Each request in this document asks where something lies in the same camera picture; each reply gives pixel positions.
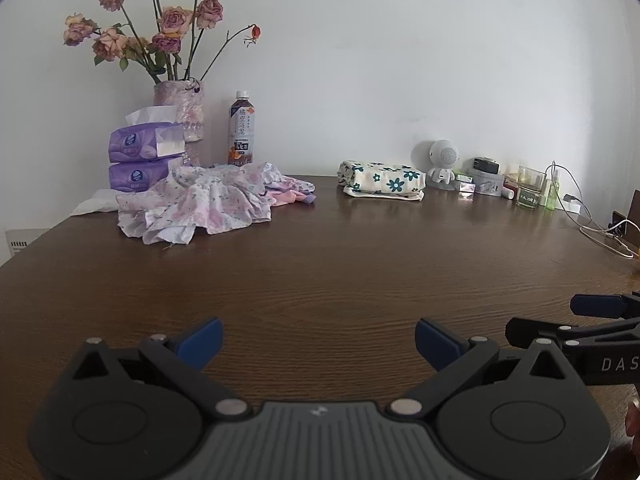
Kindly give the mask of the right hand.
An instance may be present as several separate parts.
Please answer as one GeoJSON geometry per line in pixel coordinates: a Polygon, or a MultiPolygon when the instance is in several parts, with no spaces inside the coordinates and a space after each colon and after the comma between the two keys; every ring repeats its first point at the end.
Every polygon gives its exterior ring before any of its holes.
{"type": "Polygon", "coordinates": [[[639,440],[640,408],[638,399],[634,399],[627,406],[627,413],[625,416],[625,430],[628,437],[633,438],[634,441],[639,440]]]}

